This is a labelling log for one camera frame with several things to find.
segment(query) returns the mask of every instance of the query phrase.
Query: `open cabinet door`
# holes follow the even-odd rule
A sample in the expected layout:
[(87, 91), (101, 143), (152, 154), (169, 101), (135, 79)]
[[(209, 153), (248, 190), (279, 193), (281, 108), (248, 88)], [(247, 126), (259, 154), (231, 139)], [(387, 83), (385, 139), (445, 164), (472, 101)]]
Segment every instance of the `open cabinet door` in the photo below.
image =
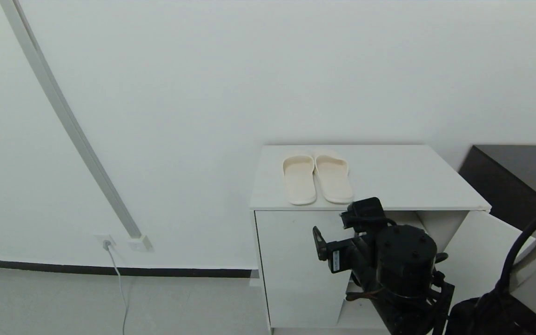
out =
[[(446, 261), (436, 265), (446, 282), (455, 285), (452, 305), (491, 291), (502, 273), (504, 260), (521, 231), (483, 211), (472, 211), (450, 240)], [(529, 238), (521, 252), (534, 238)]]

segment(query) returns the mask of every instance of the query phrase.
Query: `tile floor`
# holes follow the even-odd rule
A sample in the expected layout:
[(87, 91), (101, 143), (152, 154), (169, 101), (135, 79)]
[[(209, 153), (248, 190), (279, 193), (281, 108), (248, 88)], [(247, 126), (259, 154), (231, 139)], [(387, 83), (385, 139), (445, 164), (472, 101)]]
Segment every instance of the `tile floor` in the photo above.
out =
[[(122, 277), (126, 335), (266, 335), (260, 288), (246, 279)], [(0, 269), (0, 335), (121, 335), (116, 276)], [(278, 335), (367, 335), (283, 329)]]

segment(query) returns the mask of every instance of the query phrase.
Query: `pair of slippers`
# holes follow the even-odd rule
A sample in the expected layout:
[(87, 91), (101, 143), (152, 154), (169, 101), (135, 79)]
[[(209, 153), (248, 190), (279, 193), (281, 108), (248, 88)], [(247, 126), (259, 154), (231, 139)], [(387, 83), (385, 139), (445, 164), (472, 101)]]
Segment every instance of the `pair of slippers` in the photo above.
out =
[(353, 189), (348, 181), (348, 163), (330, 150), (316, 150), (289, 154), (282, 162), (285, 189), (289, 203), (310, 204), (317, 198), (313, 174), (322, 189), (322, 195), (331, 203), (350, 203)]

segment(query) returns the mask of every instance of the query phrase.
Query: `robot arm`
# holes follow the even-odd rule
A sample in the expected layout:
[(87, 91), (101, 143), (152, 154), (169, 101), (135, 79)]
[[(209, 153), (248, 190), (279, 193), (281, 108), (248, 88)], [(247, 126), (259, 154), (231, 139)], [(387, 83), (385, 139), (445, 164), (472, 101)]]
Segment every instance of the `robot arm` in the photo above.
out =
[(351, 270), (362, 293), (347, 301), (370, 299), (393, 335), (441, 335), (454, 286), (444, 281), (435, 264), (447, 258), (422, 229), (396, 225), (385, 217), (381, 203), (370, 198), (351, 203), (342, 215), (355, 237), (325, 242), (313, 228), (318, 258), (332, 273)]

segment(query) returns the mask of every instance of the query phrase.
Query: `label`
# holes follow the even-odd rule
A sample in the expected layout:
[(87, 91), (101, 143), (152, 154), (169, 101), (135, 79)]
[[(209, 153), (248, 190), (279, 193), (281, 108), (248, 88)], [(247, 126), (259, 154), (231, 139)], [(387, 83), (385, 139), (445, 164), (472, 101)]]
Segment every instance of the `label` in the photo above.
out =
[(337, 250), (332, 253), (332, 271), (336, 272), (341, 269), (341, 257), (340, 250)]

